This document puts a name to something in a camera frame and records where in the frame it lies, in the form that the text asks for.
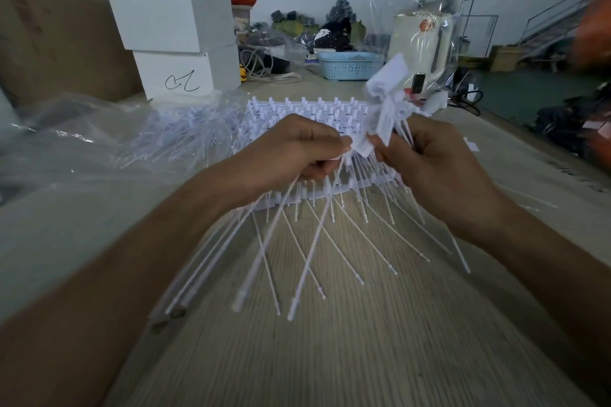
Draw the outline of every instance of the person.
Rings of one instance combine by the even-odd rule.
[[[422,116],[408,123],[414,149],[397,135],[387,147],[370,136],[378,160],[457,237],[512,272],[610,380],[610,269],[504,196],[453,126]],[[290,115],[187,181],[97,259],[4,323],[3,404],[100,403],[153,305],[208,228],[299,174],[324,179],[350,143],[331,127]]]

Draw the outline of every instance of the person's right hand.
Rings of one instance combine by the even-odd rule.
[[[457,129],[417,114],[408,118],[414,148],[393,133],[388,147],[369,136],[378,161],[393,167],[417,202],[459,238],[481,243],[512,202],[494,185]]]

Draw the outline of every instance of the cardboard box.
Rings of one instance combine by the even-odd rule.
[[[149,100],[164,95],[207,95],[240,87],[237,45],[204,53],[134,52]]]
[[[495,45],[491,50],[490,71],[508,72],[514,71],[517,62],[523,59],[524,49],[510,45]]]
[[[207,52],[235,43],[231,0],[110,0],[129,50]]]
[[[14,107],[66,93],[141,92],[108,0],[0,0],[0,83]]]

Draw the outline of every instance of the white box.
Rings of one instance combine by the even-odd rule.
[[[164,95],[207,95],[240,87],[237,45],[204,53],[134,52],[144,93],[149,100]]]
[[[110,0],[128,50],[207,52],[235,43],[231,0]]]

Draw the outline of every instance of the blue plastic basket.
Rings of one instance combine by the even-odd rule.
[[[369,52],[320,52],[317,57],[325,78],[334,81],[363,81],[384,65],[384,58]]]

